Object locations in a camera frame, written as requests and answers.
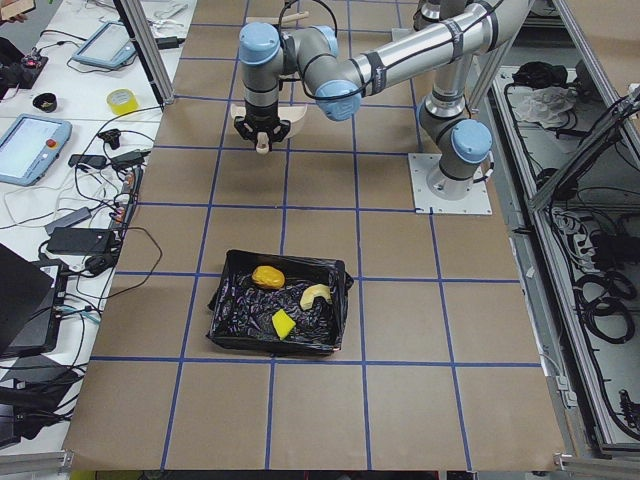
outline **yellow sponge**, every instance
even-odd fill
[[[278,310],[275,315],[271,317],[271,321],[273,322],[273,326],[275,327],[280,340],[287,338],[287,335],[289,335],[291,330],[293,330],[293,327],[296,326],[296,322],[294,322],[283,309]]]

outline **person's hand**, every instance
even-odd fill
[[[15,1],[16,0],[0,0],[0,6],[6,7],[7,5],[11,5]],[[27,16],[24,13],[19,13],[18,15],[11,18],[7,18],[6,20],[0,20],[0,25],[2,25],[3,23],[15,23],[15,22],[23,23],[26,19],[27,19]]]

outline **robotic arm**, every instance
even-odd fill
[[[434,11],[439,12],[440,21],[432,18]],[[414,17],[419,31],[345,61],[336,58],[338,42],[329,27],[280,34],[269,24],[250,23],[240,33],[239,51],[246,113],[236,117],[234,125],[258,152],[266,153],[291,128],[278,115],[282,76],[297,73],[305,93],[325,115],[342,121],[358,111],[363,97],[438,69],[433,91],[420,107],[420,124],[443,152],[445,176],[467,180],[491,147],[486,127],[463,125],[463,121],[478,122],[460,118],[473,55],[489,52],[513,37],[528,11],[528,0],[421,0]],[[475,139],[471,143],[477,145],[452,139],[454,127],[464,127],[461,135],[470,135]]]

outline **black plastic bag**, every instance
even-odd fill
[[[267,290],[256,286],[251,274],[261,265],[284,273],[284,287]],[[332,303],[316,299],[310,310],[303,311],[299,304],[302,292],[316,284],[329,286]],[[351,285],[353,279],[341,260],[229,250],[220,286],[209,303],[213,320],[207,337],[224,348],[329,355],[341,348]],[[280,309],[296,322],[284,340],[272,322]]]

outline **tiled table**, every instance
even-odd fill
[[[344,55],[387,42],[415,8],[328,3]],[[491,217],[413,211],[406,153],[433,148],[413,111],[428,77],[344,123],[311,106],[266,157],[233,130],[238,32],[281,4],[197,6],[134,222],[163,257],[108,302],[66,442],[76,468],[551,468],[564,448],[495,195]],[[272,358],[206,339],[229,249],[343,259],[356,282],[342,351]],[[113,292],[157,256],[130,231]]]

